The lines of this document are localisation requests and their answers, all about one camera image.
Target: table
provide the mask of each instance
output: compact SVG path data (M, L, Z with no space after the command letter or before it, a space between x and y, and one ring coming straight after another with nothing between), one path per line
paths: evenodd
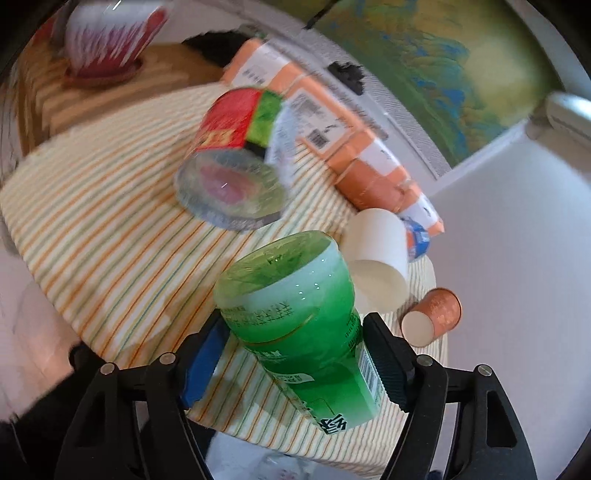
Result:
M28 45L18 59L18 118L25 154L74 125L125 105L187 86L217 82L223 69L183 44L148 46L131 80L96 88L63 84L68 61L47 42Z
M198 331L212 288L234 260L291 233L320 229L340 240L356 211L335 175L303 145L293 196L278 222L229 232L192 217L172 178L220 83L179 90L81 125L38 147L0 191L0 208L42 291L105 360L145 365ZM435 286L426 257L411 264L408 301ZM447 340L417 350L447 361ZM362 475L379 474L404 423L383 402L379 416L325 435L280 393L255 358L230 338L204 398L189 417L275 450Z

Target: white paper cup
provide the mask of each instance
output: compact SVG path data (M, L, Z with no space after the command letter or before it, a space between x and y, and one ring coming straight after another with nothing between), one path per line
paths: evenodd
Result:
M394 213L377 208L359 212L347 225L340 250L359 313L393 312L407 300L407 233Z

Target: striped tablecloth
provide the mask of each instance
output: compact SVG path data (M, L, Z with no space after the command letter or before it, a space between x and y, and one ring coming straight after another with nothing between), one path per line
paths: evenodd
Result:
M293 198L276 223L230 232L192 217L172 178L197 126L226 88L181 90L73 128L36 149L0 191L0 207L35 280L80 337L120 367L144 365L198 331L212 288L237 258L291 233L340 239L354 208L334 175L298 148ZM428 258L412 264L405 310L435 286ZM400 334L397 315L385 316ZM421 351L446 362L446 340ZM254 357L231 337L191 419L292 455L362 475L379 474L404 415L385 401L379 417L325 435L291 406Z

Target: barcode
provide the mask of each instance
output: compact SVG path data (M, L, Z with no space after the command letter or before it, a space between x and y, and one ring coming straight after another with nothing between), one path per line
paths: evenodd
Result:
M361 370L361 375L363 375L363 379L368 386L369 392L375 400L381 388L381 382L378 378L374 363L371 361L365 347L361 349L361 355L359 355L359 370Z
M310 135L308 135L308 140L310 140L318 150L324 148L326 144L329 142L329 139L326 138L320 130L315 128L312 130Z

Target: green painting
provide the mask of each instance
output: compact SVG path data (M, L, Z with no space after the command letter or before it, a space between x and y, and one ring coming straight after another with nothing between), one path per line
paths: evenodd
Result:
M324 5L267 3L303 21ZM561 89L504 0L341 0L316 28L380 79L451 166Z

